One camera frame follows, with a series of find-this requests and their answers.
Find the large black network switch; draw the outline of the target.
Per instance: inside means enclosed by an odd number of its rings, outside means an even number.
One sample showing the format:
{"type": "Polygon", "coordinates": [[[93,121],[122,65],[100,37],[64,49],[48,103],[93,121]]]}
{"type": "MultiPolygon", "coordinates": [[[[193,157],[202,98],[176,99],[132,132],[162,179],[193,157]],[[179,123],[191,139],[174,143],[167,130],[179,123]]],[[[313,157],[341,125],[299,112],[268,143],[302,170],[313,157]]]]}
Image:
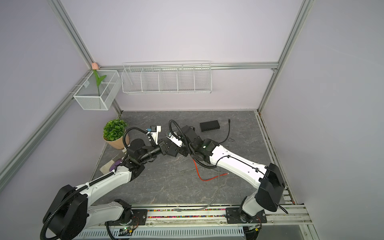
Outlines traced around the large black network switch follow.
{"type": "Polygon", "coordinates": [[[179,154],[179,147],[176,146],[170,139],[165,138],[164,143],[166,145],[166,154],[171,157],[177,157],[179,154]]]}

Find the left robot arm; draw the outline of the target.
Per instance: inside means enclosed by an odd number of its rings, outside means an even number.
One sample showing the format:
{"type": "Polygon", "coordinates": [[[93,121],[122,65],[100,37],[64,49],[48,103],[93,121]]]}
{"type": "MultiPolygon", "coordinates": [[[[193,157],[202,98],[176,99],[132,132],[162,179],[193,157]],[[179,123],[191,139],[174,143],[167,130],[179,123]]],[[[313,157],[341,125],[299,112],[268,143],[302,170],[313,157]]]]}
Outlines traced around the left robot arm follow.
{"type": "Polygon", "coordinates": [[[132,207],[121,199],[104,205],[93,204],[117,187],[136,179],[145,164],[158,155],[176,156],[185,146],[184,138],[174,132],[159,139],[157,131],[140,131],[149,138],[150,145],[142,139],[132,140],[130,144],[123,142],[126,152],[120,161],[112,164],[108,173],[76,187],[66,185],[58,191],[43,218],[41,240],[47,239],[48,230],[54,233],[54,240],[72,240],[82,230],[102,222],[132,221],[132,207]]]}

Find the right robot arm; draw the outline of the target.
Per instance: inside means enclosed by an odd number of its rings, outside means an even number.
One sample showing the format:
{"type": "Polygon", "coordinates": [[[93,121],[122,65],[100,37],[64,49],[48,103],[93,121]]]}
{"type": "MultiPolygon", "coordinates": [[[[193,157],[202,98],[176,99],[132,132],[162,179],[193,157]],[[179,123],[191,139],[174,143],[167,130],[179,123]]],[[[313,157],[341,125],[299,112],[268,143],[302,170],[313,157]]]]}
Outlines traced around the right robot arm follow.
{"type": "Polygon", "coordinates": [[[247,160],[226,149],[221,143],[212,139],[202,140],[190,126],[180,127],[174,120],[169,121],[172,137],[182,142],[195,165],[206,169],[223,168],[242,178],[255,191],[244,198],[239,208],[239,221],[249,223],[259,212],[267,210],[287,212],[280,205],[286,188],[280,168],[270,163],[268,166],[247,160]]]}

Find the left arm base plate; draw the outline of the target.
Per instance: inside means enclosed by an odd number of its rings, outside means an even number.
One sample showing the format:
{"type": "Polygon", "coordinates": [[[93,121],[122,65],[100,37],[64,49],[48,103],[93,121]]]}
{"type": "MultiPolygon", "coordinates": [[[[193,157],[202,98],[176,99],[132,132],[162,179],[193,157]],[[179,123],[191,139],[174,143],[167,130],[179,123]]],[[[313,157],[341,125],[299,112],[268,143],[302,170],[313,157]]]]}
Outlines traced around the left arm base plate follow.
{"type": "Polygon", "coordinates": [[[132,209],[130,213],[123,213],[123,216],[116,221],[110,221],[110,226],[144,226],[146,224],[148,209],[132,209]]]}

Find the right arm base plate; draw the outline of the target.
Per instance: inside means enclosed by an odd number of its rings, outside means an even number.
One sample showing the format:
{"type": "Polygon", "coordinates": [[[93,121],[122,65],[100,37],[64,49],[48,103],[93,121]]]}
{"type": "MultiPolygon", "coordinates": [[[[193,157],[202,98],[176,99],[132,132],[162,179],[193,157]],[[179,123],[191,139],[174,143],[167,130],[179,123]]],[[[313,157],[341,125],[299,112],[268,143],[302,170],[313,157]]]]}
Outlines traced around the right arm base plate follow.
{"type": "Polygon", "coordinates": [[[265,211],[259,211],[256,215],[251,216],[237,208],[226,208],[226,219],[228,224],[265,224],[267,218],[265,211]]]}

